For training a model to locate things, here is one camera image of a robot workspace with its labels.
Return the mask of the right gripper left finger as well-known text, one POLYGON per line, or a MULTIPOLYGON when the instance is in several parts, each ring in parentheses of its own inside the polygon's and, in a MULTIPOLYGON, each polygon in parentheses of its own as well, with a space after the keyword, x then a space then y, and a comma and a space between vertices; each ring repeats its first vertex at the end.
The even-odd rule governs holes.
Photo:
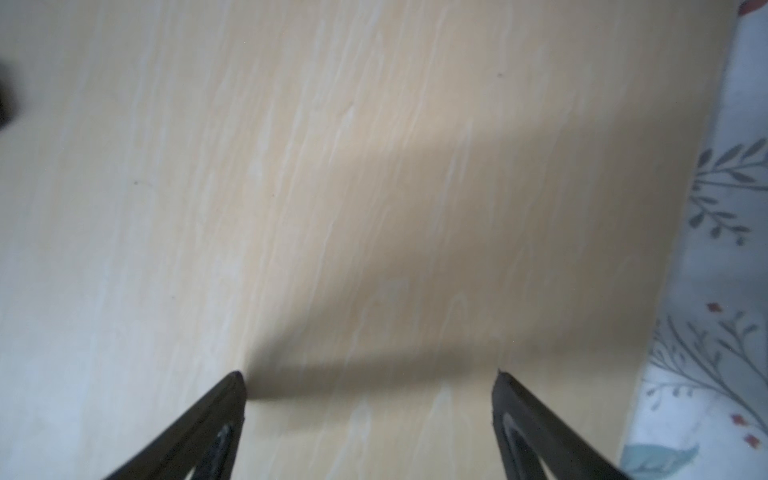
POLYGON ((245 420, 247 391, 232 371, 111 479, 229 479, 245 420))

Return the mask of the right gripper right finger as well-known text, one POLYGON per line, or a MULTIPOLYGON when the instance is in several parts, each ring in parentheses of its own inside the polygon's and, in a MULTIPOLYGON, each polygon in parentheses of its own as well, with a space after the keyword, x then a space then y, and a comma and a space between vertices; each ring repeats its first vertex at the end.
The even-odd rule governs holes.
POLYGON ((511 374, 492 389, 493 428, 508 479, 625 479, 610 463, 511 374))

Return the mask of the plywood board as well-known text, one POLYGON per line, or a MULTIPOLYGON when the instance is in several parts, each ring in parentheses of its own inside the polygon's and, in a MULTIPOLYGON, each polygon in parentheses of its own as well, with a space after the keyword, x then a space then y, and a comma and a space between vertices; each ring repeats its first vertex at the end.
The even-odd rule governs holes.
POLYGON ((616 459, 734 1, 5 1, 1 475, 222 377, 237 479, 499 479, 498 370, 616 459))

